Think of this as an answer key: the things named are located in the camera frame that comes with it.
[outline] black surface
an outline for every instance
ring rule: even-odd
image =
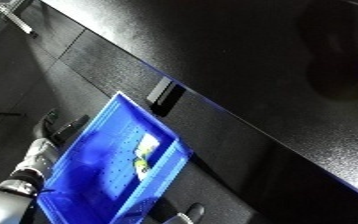
[[[358,190],[357,5],[44,1]]]
[[[62,61],[101,91],[110,95],[120,89],[143,107],[160,77],[158,71],[89,31],[77,39]],[[205,98],[186,92],[168,116],[160,119],[201,158],[192,160],[197,169],[212,175],[274,223],[358,223],[358,194]],[[212,193],[197,193],[201,189],[208,192],[204,183],[208,178],[190,177],[198,173],[184,170],[181,175],[189,177],[172,185],[177,192],[173,202],[182,204],[179,211],[200,202],[212,207],[212,215],[227,213],[227,205],[211,201],[215,199]],[[210,221],[205,223],[229,222],[210,215],[207,213]]]

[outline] blue bin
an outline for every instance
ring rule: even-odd
[[[140,181],[135,149],[145,134],[159,145]],[[117,93],[54,166],[38,204],[51,223],[140,223],[192,151],[178,136]]]

